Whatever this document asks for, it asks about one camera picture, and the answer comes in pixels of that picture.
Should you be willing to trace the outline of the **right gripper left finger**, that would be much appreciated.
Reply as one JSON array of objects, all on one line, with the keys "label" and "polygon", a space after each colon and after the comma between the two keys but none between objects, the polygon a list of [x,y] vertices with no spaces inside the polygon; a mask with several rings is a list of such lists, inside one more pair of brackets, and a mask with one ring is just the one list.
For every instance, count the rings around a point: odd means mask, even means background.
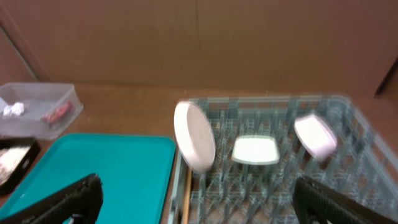
[{"label": "right gripper left finger", "polygon": [[1,223],[96,223],[103,204],[100,177],[90,174],[1,219]]}]

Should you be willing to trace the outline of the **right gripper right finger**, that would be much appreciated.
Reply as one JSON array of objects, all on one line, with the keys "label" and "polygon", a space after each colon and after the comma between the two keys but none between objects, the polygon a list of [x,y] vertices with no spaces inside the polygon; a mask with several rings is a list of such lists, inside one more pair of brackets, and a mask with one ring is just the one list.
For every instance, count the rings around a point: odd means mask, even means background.
[{"label": "right gripper right finger", "polygon": [[297,178],[292,200],[300,224],[395,224],[394,220],[305,175]]}]

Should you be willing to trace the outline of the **pink bowl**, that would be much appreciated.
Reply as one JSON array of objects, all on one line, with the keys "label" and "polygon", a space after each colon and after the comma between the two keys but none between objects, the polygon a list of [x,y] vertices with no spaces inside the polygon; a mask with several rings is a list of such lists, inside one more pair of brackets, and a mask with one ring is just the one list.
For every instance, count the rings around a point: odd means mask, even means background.
[{"label": "pink bowl", "polygon": [[337,148],[336,135],[329,125],[316,114],[312,113],[297,118],[294,130],[302,146],[317,161],[324,161]]}]

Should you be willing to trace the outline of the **red snack wrapper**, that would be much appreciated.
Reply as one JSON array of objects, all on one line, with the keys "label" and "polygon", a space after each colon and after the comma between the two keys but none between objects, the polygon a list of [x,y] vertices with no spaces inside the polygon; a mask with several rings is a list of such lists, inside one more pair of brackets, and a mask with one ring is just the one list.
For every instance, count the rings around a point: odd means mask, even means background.
[{"label": "red snack wrapper", "polygon": [[55,111],[50,114],[46,114],[41,117],[41,121],[47,123],[49,126],[63,120],[71,111],[73,111],[74,105],[71,101],[66,102],[62,106],[59,106]]}]

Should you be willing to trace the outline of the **white bowl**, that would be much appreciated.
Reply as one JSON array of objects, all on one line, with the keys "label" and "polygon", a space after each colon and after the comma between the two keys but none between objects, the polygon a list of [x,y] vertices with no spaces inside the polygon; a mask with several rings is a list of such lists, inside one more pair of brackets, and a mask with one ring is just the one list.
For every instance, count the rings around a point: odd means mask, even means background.
[{"label": "white bowl", "polygon": [[241,164],[266,166],[279,162],[280,154],[271,136],[240,136],[234,142],[231,160]]}]

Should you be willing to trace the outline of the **foil ball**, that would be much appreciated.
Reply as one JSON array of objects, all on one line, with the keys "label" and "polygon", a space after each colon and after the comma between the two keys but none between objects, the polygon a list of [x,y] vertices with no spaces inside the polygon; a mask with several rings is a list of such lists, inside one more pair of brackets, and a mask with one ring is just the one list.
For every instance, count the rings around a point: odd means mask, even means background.
[{"label": "foil ball", "polygon": [[25,112],[25,105],[21,102],[6,105],[2,111],[3,116],[21,116]]}]

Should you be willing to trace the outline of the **pink plate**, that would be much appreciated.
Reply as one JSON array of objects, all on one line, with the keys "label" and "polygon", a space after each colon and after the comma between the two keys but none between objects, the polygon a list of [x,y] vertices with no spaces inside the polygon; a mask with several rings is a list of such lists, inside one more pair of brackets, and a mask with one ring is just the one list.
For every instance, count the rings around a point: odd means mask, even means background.
[{"label": "pink plate", "polygon": [[202,109],[191,101],[180,101],[174,111],[174,131],[186,164],[198,174],[209,171],[215,161],[215,139]]}]

